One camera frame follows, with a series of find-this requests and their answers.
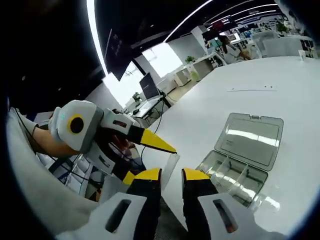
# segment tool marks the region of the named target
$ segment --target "black ceiling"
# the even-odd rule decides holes
[[[38,14],[41,6],[35,10],[23,6],[12,15],[14,27],[10,30],[8,43],[11,51],[8,58],[10,101],[23,112],[52,111],[72,99],[84,99],[102,82],[104,75],[90,31],[86,0],[45,2],[54,4],[46,6],[41,14]],[[106,39],[108,30],[112,28],[127,44],[134,46],[135,54],[139,55],[161,43],[186,16],[204,2],[95,0],[100,41]],[[188,19],[169,41],[188,34],[197,25],[204,24],[238,4],[241,5],[221,14],[217,19],[248,8],[274,4],[274,1],[213,0]],[[277,9],[277,6],[259,10],[270,9]],[[237,17],[247,15],[244,12]]]

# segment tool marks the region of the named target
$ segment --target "white sleeve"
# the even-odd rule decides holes
[[[234,57],[238,57],[241,52],[238,48],[232,45],[226,45],[226,50],[228,51],[228,54],[231,54]]]

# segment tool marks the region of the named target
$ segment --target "white table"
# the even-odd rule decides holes
[[[264,85],[276,91],[228,91]],[[177,219],[186,227],[181,169],[195,169],[214,149],[229,114],[243,113],[284,120],[278,155],[260,191],[270,198],[254,213],[256,223],[283,234],[297,229],[320,186],[319,89],[320,60],[270,57],[219,67],[185,94],[163,115],[157,131],[181,156],[162,193]],[[150,148],[143,152],[148,169],[164,168],[168,157]]]

